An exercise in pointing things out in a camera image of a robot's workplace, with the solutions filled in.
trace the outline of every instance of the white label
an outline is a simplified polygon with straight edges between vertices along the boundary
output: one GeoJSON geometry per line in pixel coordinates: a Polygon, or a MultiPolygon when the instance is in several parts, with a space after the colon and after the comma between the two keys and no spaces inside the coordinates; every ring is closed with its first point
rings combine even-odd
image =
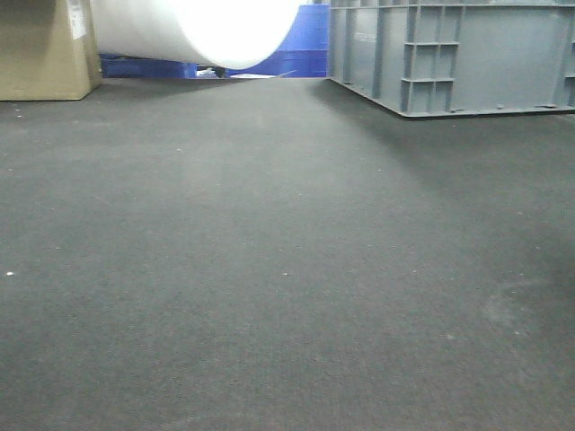
{"type": "Polygon", "coordinates": [[[86,18],[81,0],[68,0],[68,11],[70,12],[70,25],[72,27],[72,38],[80,39],[86,35],[86,18]]]}

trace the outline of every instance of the floor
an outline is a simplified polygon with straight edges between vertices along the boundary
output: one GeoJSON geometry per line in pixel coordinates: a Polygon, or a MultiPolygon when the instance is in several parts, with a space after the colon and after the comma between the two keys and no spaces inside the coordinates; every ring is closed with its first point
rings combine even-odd
{"type": "Polygon", "coordinates": [[[573,429],[573,117],[110,80],[0,130],[3,431],[573,429]]]}

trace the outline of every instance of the cardboard box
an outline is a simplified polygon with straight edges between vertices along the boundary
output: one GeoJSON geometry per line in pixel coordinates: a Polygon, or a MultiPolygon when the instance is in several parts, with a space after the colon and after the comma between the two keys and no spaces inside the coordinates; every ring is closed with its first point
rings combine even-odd
{"type": "Polygon", "coordinates": [[[0,0],[0,101],[80,100],[101,83],[90,0],[0,0]]]}

